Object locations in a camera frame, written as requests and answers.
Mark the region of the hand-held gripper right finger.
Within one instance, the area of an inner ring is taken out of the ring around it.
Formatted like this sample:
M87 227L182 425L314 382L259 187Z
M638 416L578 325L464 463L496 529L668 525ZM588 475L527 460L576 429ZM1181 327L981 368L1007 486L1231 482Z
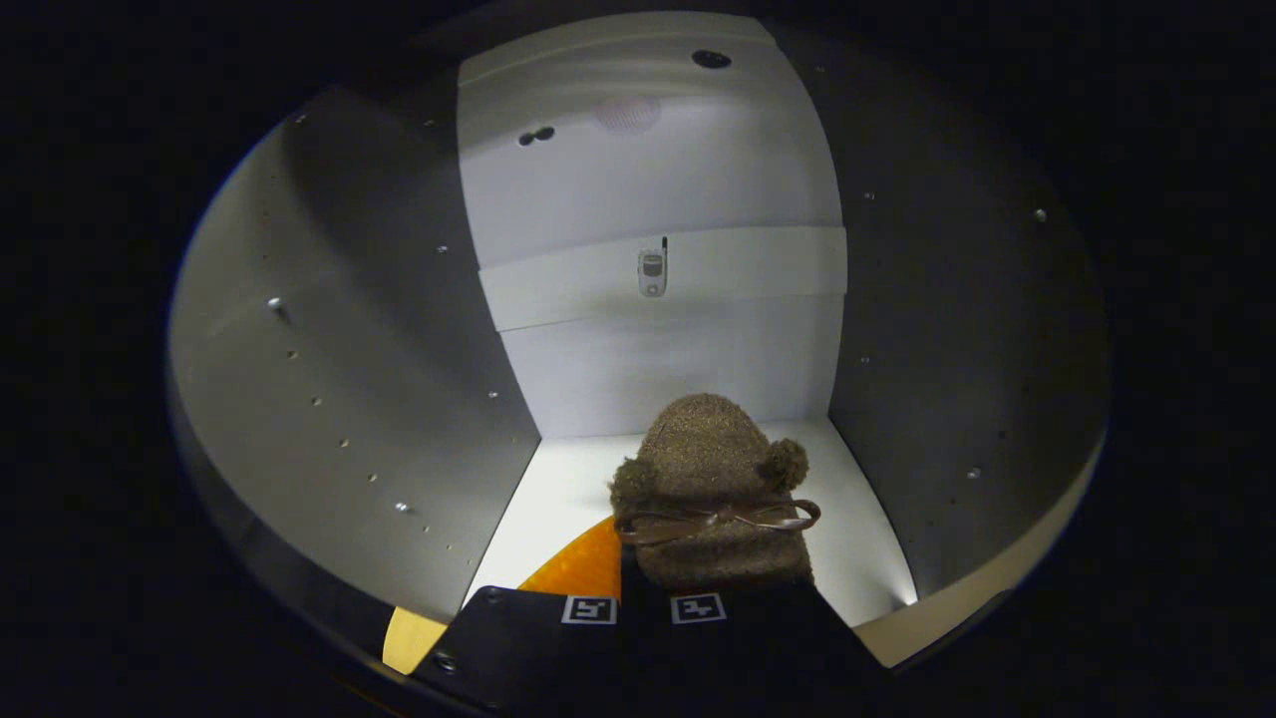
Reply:
M888 670L806 583L638 592L641 717L866 717Z

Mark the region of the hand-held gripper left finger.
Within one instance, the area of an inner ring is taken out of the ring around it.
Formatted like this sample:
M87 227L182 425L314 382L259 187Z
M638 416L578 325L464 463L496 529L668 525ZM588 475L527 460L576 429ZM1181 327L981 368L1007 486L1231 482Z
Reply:
M523 575L478 585L461 613L413 636L413 680L487 715L573 712L611 673L623 548L606 517Z

